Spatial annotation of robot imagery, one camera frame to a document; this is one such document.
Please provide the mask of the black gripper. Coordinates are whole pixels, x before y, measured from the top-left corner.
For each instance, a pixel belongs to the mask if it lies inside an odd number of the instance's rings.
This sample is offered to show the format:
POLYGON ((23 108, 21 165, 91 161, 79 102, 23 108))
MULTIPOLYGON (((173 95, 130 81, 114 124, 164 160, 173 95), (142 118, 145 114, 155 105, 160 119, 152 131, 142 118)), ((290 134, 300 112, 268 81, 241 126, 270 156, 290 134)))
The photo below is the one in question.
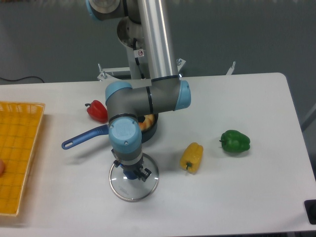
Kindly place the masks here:
POLYGON ((120 153, 115 151, 114 149, 111 150, 115 160, 113 162, 114 167, 121 167, 127 171, 135 171, 136 176, 139 180, 146 182, 148 177, 151 175, 151 171, 147 168, 143 168, 143 152, 142 150, 135 150, 131 153, 120 153))

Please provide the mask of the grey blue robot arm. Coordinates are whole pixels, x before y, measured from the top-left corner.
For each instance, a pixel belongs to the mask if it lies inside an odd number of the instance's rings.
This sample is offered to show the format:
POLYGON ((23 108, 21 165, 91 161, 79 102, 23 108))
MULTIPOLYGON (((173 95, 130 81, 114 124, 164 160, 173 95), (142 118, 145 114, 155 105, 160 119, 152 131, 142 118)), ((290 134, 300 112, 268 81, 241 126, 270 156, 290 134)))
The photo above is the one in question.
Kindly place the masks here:
POLYGON ((142 27, 151 85, 133 88, 130 83, 116 81, 107 86, 105 95, 114 164, 121 166, 128 178, 146 181, 151 171, 143 167, 138 118, 185 109, 191 103, 189 84, 179 78, 166 2, 88 0, 86 5, 89 13, 100 21, 127 17, 142 27))

